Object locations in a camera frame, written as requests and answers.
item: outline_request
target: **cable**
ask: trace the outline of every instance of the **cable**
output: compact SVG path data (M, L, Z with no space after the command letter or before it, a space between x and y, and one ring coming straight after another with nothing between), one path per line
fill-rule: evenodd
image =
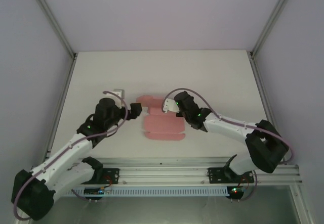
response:
M109 138L109 137L112 137L114 134L116 134L117 133L117 131L118 131L118 128L119 128L119 126L118 126L118 123L116 124L116 126L117 126L117 128L116 128L116 131L114 132L114 133L111 133L110 135L108 135L108 136L106 136L105 138Z
M105 177L105 179L109 180L109 185L105 186L104 189L108 188L108 187L112 187L112 180L111 180L111 177L109 177L108 175ZM92 200L92 199L87 199L86 197L84 196L81 196L79 195L74 189L71 190L72 193L74 193L75 196L77 196L79 199L81 200L84 200L84 201L87 201L87 202L105 202L103 200Z
M257 173L254 170L253 170L253 173L254 173L254 177L255 177L255 185L254 185L254 188L252 189L252 191L249 193L248 196L246 196L243 199L240 199L239 200L240 202L250 199L254 195L254 193L256 192L256 190L257 190L257 186L258 186L258 176L257 176Z
M162 102L162 112L164 112L163 110L163 105L164 105L164 102L166 101L166 99L168 98L168 96L170 96L172 93L176 92L176 91L179 91L179 90L185 90L185 91L189 91L189 92L192 92L194 94L196 94L206 105L207 107L212 111L213 114L215 114L215 116L226 122L226 123L229 123L229 124L233 124L233 125L237 125L237 126L241 126L241 127L246 127L246 128L249 128L249 129L255 129L255 130L258 130L258 131L261 131L263 133L266 133L272 137L275 137L277 139L279 139L280 141L282 141L285 145L287 145L291 151L291 156L290 158L287 160L287 161L282 161L280 162L279 164L286 164L286 163L289 163L291 162L293 159L294 159L294 156L295 156L295 153L293 151L293 148L291 146L291 144L289 144L285 139L283 139L281 136L278 136L277 134L275 133L272 133L266 129L262 129L262 128L259 128L259 127L256 127L256 126L251 126L251 125L244 125L244 124L241 124L241 123L237 123L237 122L234 122L234 121L231 121L231 120L228 120L226 118L223 118L223 117L220 117L219 114L212 108L212 106L206 101L206 99L204 99L199 93L197 93L196 91L194 90L191 90L191 89L188 89L188 88L177 88L177 89L174 89L172 90L171 92L169 92L165 98L163 99L163 102Z
M109 137L113 136L114 134L117 133L117 131L118 131L118 129L116 129L116 131L115 131L114 133L108 135L106 138L109 138ZM109 181L109 185L107 185L107 186L104 187L104 188L106 189L106 188L112 186L112 180L111 180L111 177L109 177L109 176L106 176L105 179L107 179L107 180ZM85 201L88 201L88 202L89 202L89 199L87 199L87 198L85 198L85 197L79 195L75 190L72 189L71 191L72 191L72 193L74 193L74 195L77 196L78 198L80 198L80 199L82 199L82 200L85 200Z
M98 133L98 134L94 134L94 135L90 135L90 136L87 136L87 137L83 137L77 141L75 141L74 143L71 144L72 147L74 147L76 144L84 141L84 140L88 140L88 139L91 139L93 137L100 137L100 136L104 136L104 135L107 135L109 133L113 133L115 134L117 132L117 130L125 123L125 121L127 120L127 116L128 116L128 108L127 108L127 104L126 102L124 101L124 99L122 99L120 96L118 96L117 94L114 94L112 92L109 92L109 91L103 91L102 92L103 94L110 94L110 95L113 95L115 96L116 98L118 98L119 100L121 100L122 104L124 105L125 107L125 117L123 119L123 121L120 123L120 125L118 125L116 128L112 129L112 130L109 130L109 131L106 131L106 132L103 132L103 133ZM20 190L18 191L18 194L15 198L15 201L14 201L14 216L15 218L17 218L18 220L30 220L30 217L21 217L19 214L18 214L18 209L17 209L17 205L18 205L18 200L22 194L22 192L25 190L25 188L29 185L30 182L32 182L35 178L37 178L41 173L43 173L44 171L46 171L49 167L51 167L61 156L63 156L68 150L70 150L71 148L70 147L67 147L66 149L64 149L56 158L54 158L48 165L46 165L44 167L43 170L40 170L38 171L37 173L35 173L29 180L27 180L23 186L20 188Z
M249 183L249 181L248 181L248 179L245 177L245 176L242 176L241 177L241 179L240 179L240 181L239 181L239 184L238 184L238 186L236 186L236 188L241 188L241 187L243 187L243 186L240 186L241 184L242 184L242 180L246 180L246 182L248 183L248 186L245 188L245 190L247 190L248 188L249 188L249 185L250 185L250 183Z

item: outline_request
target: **white table surface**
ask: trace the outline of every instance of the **white table surface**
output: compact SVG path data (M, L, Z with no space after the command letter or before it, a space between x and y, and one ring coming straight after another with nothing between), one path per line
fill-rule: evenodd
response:
M186 87L196 90L220 114L259 122L265 119L246 51L80 52L64 103L52 154L95 111L105 90L122 88L129 104L141 95L165 96ZM205 105L195 97L201 106ZM181 141L154 141L143 134L143 113L127 121L88 156L96 158L204 158L245 152L245 145L186 125Z

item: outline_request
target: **white wall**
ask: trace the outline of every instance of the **white wall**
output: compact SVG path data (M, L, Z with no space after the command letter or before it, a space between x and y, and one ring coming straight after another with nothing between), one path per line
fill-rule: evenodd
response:
M324 0L289 0L257 57L280 132L324 223Z
M70 58L35 0L0 0L0 216L15 174L39 163Z
M75 51L251 50L277 0L47 0Z

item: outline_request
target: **black mounting bracket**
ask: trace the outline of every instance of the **black mounting bracket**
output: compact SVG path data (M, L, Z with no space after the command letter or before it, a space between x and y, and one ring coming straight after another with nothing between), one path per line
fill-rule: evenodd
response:
M90 180L82 183L83 185L117 185L119 181L119 168L104 168L97 180Z
M223 167L210 167L208 168L208 178L210 184L238 184L237 181L229 179L225 175L225 169ZM249 184L254 183L254 178L252 172L246 172L243 175L239 175L241 178L241 183L246 184L247 181Z

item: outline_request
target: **white robotic arm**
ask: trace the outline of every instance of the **white robotic arm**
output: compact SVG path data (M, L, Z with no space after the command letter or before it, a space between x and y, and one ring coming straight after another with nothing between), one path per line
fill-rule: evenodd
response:
M108 93L123 101L116 92ZM101 99L95 113L86 119L61 150L32 171L21 170L16 175L11 201L18 219L26 220L18 216L17 207L30 218L39 220L68 190L88 181L96 183L103 177L103 164L86 155L104 138L115 134L121 119L136 119L142 111L139 103L131 104L128 110L126 106L121 107L117 103L119 100L114 97ZM116 130L111 130L113 133L107 135L110 133L108 130L115 125Z
M247 146L248 153L232 156L224 166L229 181L235 181L238 176L255 169L272 173L289 149L277 138L255 130L264 129L279 136L270 122L247 123L215 115L208 108L200 108L186 91L177 94L174 99L166 99L163 111L177 112L177 116L184 117L194 129L219 133Z

